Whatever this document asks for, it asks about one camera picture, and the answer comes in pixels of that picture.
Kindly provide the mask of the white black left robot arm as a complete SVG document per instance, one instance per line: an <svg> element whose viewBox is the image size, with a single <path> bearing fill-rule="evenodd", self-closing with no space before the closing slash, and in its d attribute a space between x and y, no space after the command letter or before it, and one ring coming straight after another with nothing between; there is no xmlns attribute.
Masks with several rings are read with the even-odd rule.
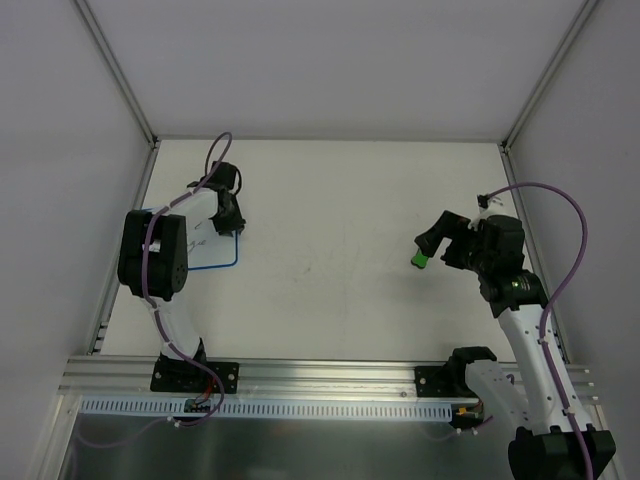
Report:
<svg viewBox="0 0 640 480"><path fill-rule="evenodd" d="M204 341L187 312L189 274L236 266L246 226L235 191L203 188L154 209L125 216L117 276L140 299L161 340L161 361L187 391L208 379Z"/></svg>

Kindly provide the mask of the blue-framed whiteboard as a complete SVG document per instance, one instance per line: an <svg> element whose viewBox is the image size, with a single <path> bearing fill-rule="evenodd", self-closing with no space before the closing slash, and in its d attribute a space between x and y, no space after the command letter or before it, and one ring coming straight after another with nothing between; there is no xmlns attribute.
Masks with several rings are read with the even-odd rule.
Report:
<svg viewBox="0 0 640 480"><path fill-rule="evenodd" d="M170 214L186 218L186 253L189 271L230 268L239 259L239 235L219 234L213 225L213 204L185 202Z"/></svg>

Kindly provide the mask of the green bone-shaped eraser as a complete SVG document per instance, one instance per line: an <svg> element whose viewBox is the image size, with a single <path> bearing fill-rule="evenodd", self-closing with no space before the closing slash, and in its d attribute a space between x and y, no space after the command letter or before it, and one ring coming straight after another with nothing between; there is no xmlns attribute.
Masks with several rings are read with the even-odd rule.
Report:
<svg viewBox="0 0 640 480"><path fill-rule="evenodd" d="M418 247L410 262L414 267L418 269L425 269L430 258L431 256L429 255L428 250Z"/></svg>

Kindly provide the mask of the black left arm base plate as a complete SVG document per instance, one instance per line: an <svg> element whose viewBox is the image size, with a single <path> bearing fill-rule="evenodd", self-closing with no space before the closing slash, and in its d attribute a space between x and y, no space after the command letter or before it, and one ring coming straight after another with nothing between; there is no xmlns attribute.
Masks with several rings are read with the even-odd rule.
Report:
<svg viewBox="0 0 640 480"><path fill-rule="evenodd" d="M240 364L226 361L207 361L206 366L221 380L225 394L235 394ZM204 393L212 385L212 392L220 389L209 373L183 360L160 356L155 364L150 382L152 392Z"/></svg>

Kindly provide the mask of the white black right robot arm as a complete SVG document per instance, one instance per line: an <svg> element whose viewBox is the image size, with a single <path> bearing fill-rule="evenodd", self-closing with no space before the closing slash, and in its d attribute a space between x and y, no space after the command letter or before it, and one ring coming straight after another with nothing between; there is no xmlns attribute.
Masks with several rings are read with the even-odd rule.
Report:
<svg viewBox="0 0 640 480"><path fill-rule="evenodd" d="M423 268L443 240L445 265L471 271L505 334L524 389L517 390L485 347L454 350L444 366L449 389L472 393L513 438L507 447L516 479L596 479L616 452L579 399L546 315L550 302L539 278L524 267L519 219L484 212L470 220L445 211L415 238L412 263Z"/></svg>

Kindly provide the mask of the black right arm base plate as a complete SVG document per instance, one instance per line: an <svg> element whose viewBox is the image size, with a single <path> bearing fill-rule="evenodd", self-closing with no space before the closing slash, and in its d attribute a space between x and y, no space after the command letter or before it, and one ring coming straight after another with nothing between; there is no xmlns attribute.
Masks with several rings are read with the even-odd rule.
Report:
<svg viewBox="0 0 640 480"><path fill-rule="evenodd" d="M418 365L414 368L414 384L418 398L475 398L464 375L446 365Z"/></svg>

